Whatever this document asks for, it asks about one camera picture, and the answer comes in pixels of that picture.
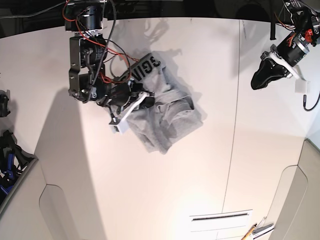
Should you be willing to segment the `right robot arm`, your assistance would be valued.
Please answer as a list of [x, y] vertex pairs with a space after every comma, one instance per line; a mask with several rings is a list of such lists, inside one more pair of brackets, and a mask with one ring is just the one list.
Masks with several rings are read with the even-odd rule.
[[[67, 0], [62, 10], [65, 30], [73, 32], [69, 39], [69, 95], [86, 104], [95, 102], [107, 108], [113, 122], [118, 116], [134, 110], [148, 109], [155, 104], [155, 94], [147, 90], [142, 79], [152, 71], [155, 62], [129, 56], [122, 48], [113, 50], [112, 34], [104, 38], [105, 0]], [[108, 77], [105, 64], [108, 54], [125, 62], [121, 76]]]

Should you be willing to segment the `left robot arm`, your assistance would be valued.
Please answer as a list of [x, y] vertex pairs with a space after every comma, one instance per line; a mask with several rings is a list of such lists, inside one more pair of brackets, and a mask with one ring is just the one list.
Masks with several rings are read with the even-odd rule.
[[293, 29], [279, 45], [260, 56], [259, 69], [251, 80], [251, 88], [259, 90], [282, 78], [295, 79], [295, 91], [306, 93], [308, 82], [298, 72], [298, 63], [310, 52], [309, 45], [320, 43], [320, 12], [301, 0], [285, 0]]

